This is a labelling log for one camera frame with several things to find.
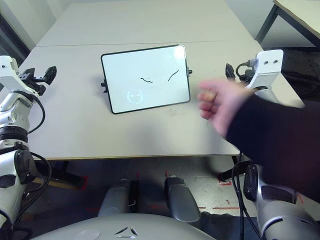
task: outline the table leg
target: table leg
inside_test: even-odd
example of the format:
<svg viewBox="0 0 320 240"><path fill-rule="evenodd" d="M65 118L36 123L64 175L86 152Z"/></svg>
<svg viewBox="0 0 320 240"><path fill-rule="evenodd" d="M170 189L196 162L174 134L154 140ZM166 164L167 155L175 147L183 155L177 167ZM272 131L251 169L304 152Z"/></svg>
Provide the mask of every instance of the table leg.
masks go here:
<svg viewBox="0 0 320 240"><path fill-rule="evenodd" d="M278 6L277 5L273 5L271 11L269 12L268 16L266 17L266 20L264 21L262 27L260 28L260 31L258 32L258 34L255 37L255 40L260 44L265 36L267 35L268 31L270 30L272 24L274 24L274 21L276 20L278 14L277 14L277 10L278 10Z"/></svg>
<svg viewBox="0 0 320 240"><path fill-rule="evenodd" d="M48 175L48 168L46 165L35 161L36 169L44 176ZM65 172L63 170L57 169L55 167L52 168L51 179L55 182L63 182L73 188L81 188L85 184L85 179L80 176Z"/></svg>
<svg viewBox="0 0 320 240"><path fill-rule="evenodd" d="M302 24L300 24L297 20L295 20L292 16L290 16L288 13L286 13L281 8L278 8L276 10L276 14L279 15L281 18L283 18L292 27L294 27L313 45L315 45L316 47L320 47L320 39L317 36L315 36L311 31L309 31L307 28L305 28Z"/></svg>

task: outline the metal table leg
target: metal table leg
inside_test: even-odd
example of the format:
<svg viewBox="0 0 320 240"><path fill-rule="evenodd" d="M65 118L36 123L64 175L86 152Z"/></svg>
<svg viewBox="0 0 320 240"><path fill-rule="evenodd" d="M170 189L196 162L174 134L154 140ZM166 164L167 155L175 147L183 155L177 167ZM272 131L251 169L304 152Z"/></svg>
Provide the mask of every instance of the metal table leg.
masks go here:
<svg viewBox="0 0 320 240"><path fill-rule="evenodd" d="M255 40L260 44L265 36L267 35L267 33L269 32L272 24L274 24L278 14L277 14L277 10L278 10L278 6L277 5L273 5L271 11L269 12L268 16L266 17L266 20L264 21L262 27L260 28L260 31L258 32L258 34L255 37Z"/></svg>

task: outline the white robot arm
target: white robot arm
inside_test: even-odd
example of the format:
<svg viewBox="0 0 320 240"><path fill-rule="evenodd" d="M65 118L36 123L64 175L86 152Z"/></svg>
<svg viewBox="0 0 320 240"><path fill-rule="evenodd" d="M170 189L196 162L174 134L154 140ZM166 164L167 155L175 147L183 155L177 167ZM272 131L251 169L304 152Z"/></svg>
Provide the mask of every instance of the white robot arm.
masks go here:
<svg viewBox="0 0 320 240"><path fill-rule="evenodd" d="M29 151L28 134L44 121L44 108L38 97L46 88L37 83L50 85L56 76L55 66L48 68L44 77L34 77L34 68L18 76L14 58L0 56L0 91L9 93L0 104L0 228L10 231L24 209L20 210L26 185L37 174L33 154ZM41 123L29 131L29 113L37 102L43 113Z"/></svg>

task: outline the fingers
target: fingers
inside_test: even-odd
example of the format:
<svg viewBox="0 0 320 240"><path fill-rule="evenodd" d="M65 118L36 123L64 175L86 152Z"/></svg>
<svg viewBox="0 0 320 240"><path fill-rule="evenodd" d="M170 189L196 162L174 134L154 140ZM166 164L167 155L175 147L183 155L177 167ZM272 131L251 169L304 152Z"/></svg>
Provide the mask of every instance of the fingers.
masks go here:
<svg viewBox="0 0 320 240"><path fill-rule="evenodd" d="M228 84L228 81L223 77L219 77L213 80L200 82L199 88L203 90L216 92L221 85L225 85L225 84Z"/></svg>
<svg viewBox="0 0 320 240"><path fill-rule="evenodd" d="M206 119L206 120L209 120L212 116L213 116L213 113L210 112L210 111L201 111L200 113L201 117Z"/></svg>
<svg viewBox="0 0 320 240"><path fill-rule="evenodd" d="M203 111L208 111L208 112L212 112L215 114L218 110L218 105L216 105L212 102L202 101L198 104L198 108Z"/></svg>
<svg viewBox="0 0 320 240"><path fill-rule="evenodd" d="M203 102L213 102L215 100L216 94L210 91L200 92L198 94L198 99Z"/></svg>

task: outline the black cable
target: black cable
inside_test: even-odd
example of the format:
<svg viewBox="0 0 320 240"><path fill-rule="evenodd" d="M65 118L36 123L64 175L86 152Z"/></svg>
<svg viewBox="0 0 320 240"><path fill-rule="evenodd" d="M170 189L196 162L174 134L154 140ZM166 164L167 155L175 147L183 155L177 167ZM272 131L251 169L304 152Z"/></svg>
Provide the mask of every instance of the black cable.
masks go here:
<svg viewBox="0 0 320 240"><path fill-rule="evenodd" d="M237 66L236 69L235 69L235 73L239 78L242 78L242 76L239 74L239 68L242 67L242 66L247 66L247 63L243 62L239 66Z"/></svg>
<svg viewBox="0 0 320 240"><path fill-rule="evenodd" d="M47 164L48 166L48 176L47 176L47 180L45 181L45 183L43 184L42 188L36 193L36 196L30 200L18 213L14 226L18 223L20 217L22 216L22 214L40 197L40 195L45 191L45 189L47 188L49 182L50 182L50 178L51 178L51 174L52 174L52 167L50 162L45 159L43 156L40 156L34 152L30 152L32 156L37 157L38 159L40 159L41 161L43 161L45 164Z"/></svg>
<svg viewBox="0 0 320 240"><path fill-rule="evenodd" d="M233 169L232 169L232 177L231 177L231 180L232 180L232 185L233 185L233 188L234 188L234 191L236 193L236 196L238 198L238 202L239 202L239 208L240 208L240 239L244 239L243 235L242 235L242 232L244 232L242 230L242 226L244 225L244 221L243 223L241 223L241 218L243 216L243 213L245 214L245 216L247 217L251 227L253 228L254 232L256 233L256 235L258 236L258 238L260 238L260 234L259 234L259 230L258 228L256 227L256 225L254 224L254 222L252 221L247 209L246 209L246 206L245 206L245 203L244 203L244 200L243 200L243 197L242 197L242 191L241 191L241 187L240 187L240 179L239 179L239 165L241 164L241 156L242 156L242 152L240 152L239 154L239 158L238 158L238 161L237 163L234 165Z"/></svg>
<svg viewBox="0 0 320 240"><path fill-rule="evenodd" d="M41 178L42 184L39 187L36 187L34 189L31 189L31 190L28 190L27 191L28 193L33 193L33 192L39 191L44 186L44 184L46 182L45 177L40 173L38 174L38 176L39 176L39 178Z"/></svg>
<svg viewBox="0 0 320 240"><path fill-rule="evenodd" d="M242 198L242 192L241 192L241 186L240 186L240 178L239 178L239 165L241 164L241 157L242 157L242 152L239 153L239 158L236 166L236 186L238 189L238 200L239 202L239 208L240 208L240 236L241 240L245 238L245 217L244 217L244 200Z"/></svg>
<svg viewBox="0 0 320 240"><path fill-rule="evenodd" d="M41 110L42 110L42 119L41 122L38 124L38 126L36 126L34 129L29 131L29 134L33 133L35 130L37 130L38 128L40 128L40 126L44 123L45 118L46 118L46 112L45 112L45 108L42 105L42 103L40 102L39 98L37 98L36 96L32 96L33 99L36 101L37 104L39 104Z"/></svg>

